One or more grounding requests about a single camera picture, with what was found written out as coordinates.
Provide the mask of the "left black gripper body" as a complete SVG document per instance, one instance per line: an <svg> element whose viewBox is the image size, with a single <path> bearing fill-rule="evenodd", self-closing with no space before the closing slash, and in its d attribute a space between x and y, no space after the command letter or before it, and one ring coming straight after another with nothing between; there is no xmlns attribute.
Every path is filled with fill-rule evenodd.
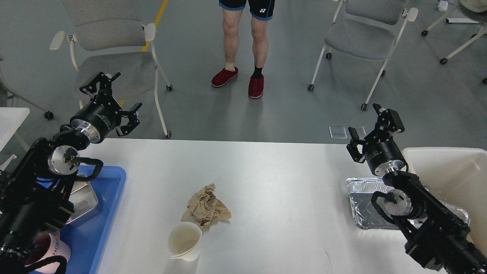
<svg viewBox="0 0 487 274"><path fill-rule="evenodd" d="M91 102L71 118L70 126L80 130L90 143L100 143L120 126L121 112L117 101Z"/></svg>

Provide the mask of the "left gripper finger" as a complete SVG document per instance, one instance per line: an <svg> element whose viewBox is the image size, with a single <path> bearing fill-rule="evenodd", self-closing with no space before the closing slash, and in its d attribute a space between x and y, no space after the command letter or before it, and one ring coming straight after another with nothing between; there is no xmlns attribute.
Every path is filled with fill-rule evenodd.
<svg viewBox="0 0 487 274"><path fill-rule="evenodd" d="M143 104L141 102L134 104L134 106L129 111L120 110L117 111L117 117L127 118L127 124L120 126L120 123L116 126L116 134L121 136L129 135L137 126L140 124L138 119L138 111Z"/></svg>
<svg viewBox="0 0 487 274"><path fill-rule="evenodd" d="M89 96L90 100L86 104L92 102L94 97L99 94L101 90L105 89L108 90L108 94L111 98L118 103L113 97L112 82L114 82L120 75L120 72L117 72L114 76L99 72L98 74L95 74L91 80L85 81L85 83L80 86L80 92Z"/></svg>

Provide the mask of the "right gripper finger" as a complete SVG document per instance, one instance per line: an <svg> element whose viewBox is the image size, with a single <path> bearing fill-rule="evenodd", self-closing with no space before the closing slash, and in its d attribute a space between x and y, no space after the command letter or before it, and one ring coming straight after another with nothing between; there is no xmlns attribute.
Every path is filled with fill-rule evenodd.
<svg viewBox="0 0 487 274"><path fill-rule="evenodd" d="M393 135L405 131L404 124L397 111L390 108L383 108L379 104L372 105L376 114L377 121L372 131L372 138L378 142L387 142L393 139Z"/></svg>
<svg viewBox="0 0 487 274"><path fill-rule="evenodd" d="M358 163L365 162L365 156L361 153L358 149L358 145L364 146L367 145L367 141L365 139L360 139L358 132L354 127L348 127L348 131L351 136L350 143L346 146L348 153L352 157L352 160Z"/></svg>

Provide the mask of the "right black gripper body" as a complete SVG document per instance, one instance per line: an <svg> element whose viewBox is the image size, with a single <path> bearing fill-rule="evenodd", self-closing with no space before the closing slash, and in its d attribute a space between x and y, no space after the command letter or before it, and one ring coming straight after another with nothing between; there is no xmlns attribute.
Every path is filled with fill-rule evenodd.
<svg viewBox="0 0 487 274"><path fill-rule="evenodd" d="M363 154L375 176L382 177L391 170L401 170L406 166L403 154L393 139L364 145Z"/></svg>

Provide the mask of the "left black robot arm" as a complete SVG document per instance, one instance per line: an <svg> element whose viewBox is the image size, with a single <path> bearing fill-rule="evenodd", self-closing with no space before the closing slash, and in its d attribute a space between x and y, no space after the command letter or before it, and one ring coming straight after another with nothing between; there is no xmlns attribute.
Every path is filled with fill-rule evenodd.
<svg viewBox="0 0 487 274"><path fill-rule="evenodd" d="M27 274L51 263L58 263L56 274L64 274L67 259L61 255L32 264L27 263L36 249L40 233L60 231L74 213L69 201L75 182L95 179L103 167L96 158L78 153L91 143L101 143L113 130L128 135L140 121L141 103L122 110L112 95L112 83L120 72L94 75L80 92L90 97L68 124L61 126L52 139L37 139L17 168L1 181L1 273Z"/></svg>

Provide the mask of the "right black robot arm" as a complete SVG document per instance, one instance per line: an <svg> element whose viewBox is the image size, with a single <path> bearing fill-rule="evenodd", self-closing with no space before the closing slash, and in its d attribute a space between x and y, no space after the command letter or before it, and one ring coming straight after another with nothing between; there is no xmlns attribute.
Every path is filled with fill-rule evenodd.
<svg viewBox="0 0 487 274"><path fill-rule="evenodd" d="M372 194L379 215L396 225L407 242L405 252L425 269L449 274L485 274L487 259L467 239L470 228L443 205L410 173L408 163L393 140L405 128L397 111L373 104L378 115L374 129L363 139L349 127L346 146L353 161L366 162L375 176L382 177L391 191Z"/></svg>

